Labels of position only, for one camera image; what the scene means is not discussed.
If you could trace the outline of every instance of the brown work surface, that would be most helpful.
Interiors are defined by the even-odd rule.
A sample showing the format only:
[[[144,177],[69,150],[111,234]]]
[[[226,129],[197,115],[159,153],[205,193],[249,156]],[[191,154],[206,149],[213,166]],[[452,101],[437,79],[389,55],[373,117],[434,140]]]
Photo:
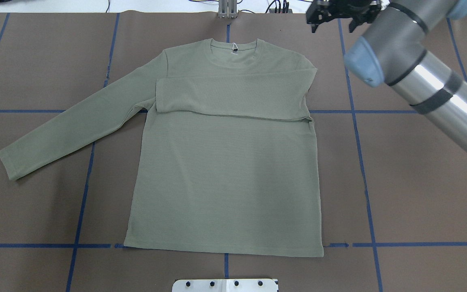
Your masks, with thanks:
[[[467,290],[467,154],[424,117],[397,112],[411,109],[387,86],[349,74],[351,111],[341,35],[349,49],[365,26],[347,25],[311,34],[304,15],[0,14],[0,149],[164,48],[263,39],[304,54],[318,68],[307,103],[326,247],[323,258],[288,258],[120,246],[142,112],[17,182],[0,162],[0,291],[168,292],[175,279],[224,277],[278,279],[282,292]],[[441,22],[424,43],[463,75],[450,28],[467,74],[467,17]]]

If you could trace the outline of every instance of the shirt hem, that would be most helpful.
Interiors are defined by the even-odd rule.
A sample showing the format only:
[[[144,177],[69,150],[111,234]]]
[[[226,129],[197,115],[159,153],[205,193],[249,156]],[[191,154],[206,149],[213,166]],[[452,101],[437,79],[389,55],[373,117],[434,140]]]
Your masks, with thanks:
[[[0,160],[5,166],[5,170],[8,174],[8,179],[17,180],[17,172],[15,171],[15,167],[13,166],[13,161],[5,149],[0,150]]]
[[[170,251],[194,251],[201,253],[241,253],[250,255],[269,255],[284,257],[323,257],[324,250],[320,244],[318,247],[311,248],[286,248],[286,247],[265,247],[265,246],[233,246],[233,245],[206,245],[206,244],[186,244],[174,242],[157,242],[153,240],[136,240],[126,237],[124,246],[147,248],[147,249],[166,249]]]

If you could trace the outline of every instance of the metal plate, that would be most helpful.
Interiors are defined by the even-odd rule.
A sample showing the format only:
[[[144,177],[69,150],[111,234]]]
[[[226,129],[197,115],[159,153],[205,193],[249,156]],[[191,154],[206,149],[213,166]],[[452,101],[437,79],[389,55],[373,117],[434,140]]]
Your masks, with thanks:
[[[278,292],[277,279],[177,280],[172,292]]]

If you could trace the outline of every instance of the folded sleeve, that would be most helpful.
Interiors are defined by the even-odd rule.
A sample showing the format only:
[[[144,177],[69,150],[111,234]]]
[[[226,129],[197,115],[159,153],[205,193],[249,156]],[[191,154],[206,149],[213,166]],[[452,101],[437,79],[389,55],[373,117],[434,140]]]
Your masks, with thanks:
[[[92,94],[0,150],[8,178],[30,172],[108,135],[154,104],[156,80],[167,77],[163,51],[146,65]]]

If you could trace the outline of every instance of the green shirt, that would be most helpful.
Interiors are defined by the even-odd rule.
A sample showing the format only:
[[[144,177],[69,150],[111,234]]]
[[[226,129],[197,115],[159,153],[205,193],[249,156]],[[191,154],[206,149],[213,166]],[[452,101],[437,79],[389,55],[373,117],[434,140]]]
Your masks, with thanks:
[[[258,39],[168,48],[0,150],[16,180],[148,109],[125,246],[321,257],[317,69]]]

